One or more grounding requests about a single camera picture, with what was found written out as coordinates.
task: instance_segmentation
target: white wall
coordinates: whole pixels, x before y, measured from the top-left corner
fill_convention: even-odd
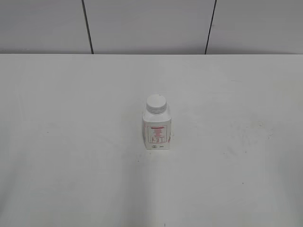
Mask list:
[[[218,0],[207,54],[303,53],[303,0]]]
[[[0,53],[90,53],[81,0],[1,0]]]
[[[204,54],[214,0],[85,0],[95,53]]]
[[[214,0],[84,0],[95,53],[203,54]],[[303,53],[303,0],[217,0],[207,54]],[[90,53],[81,0],[1,0],[0,53]]]

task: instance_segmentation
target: table surface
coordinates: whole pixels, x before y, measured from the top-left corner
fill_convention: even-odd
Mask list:
[[[303,55],[0,55],[0,226],[303,226]],[[150,94],[171,149],[146,150]]]

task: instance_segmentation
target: bottle cap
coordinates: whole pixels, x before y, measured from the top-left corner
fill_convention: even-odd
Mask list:
[[[161,95],[152,95],[147,98],[146,109],[152,114],[161,114],[167,108],[166,99]]]

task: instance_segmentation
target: bottle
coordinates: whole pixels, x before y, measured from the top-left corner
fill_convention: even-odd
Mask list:
[[[149,96],[143,112],[143,139],[146,149],[169,149],[170,132],[170,109],[165,97]]]

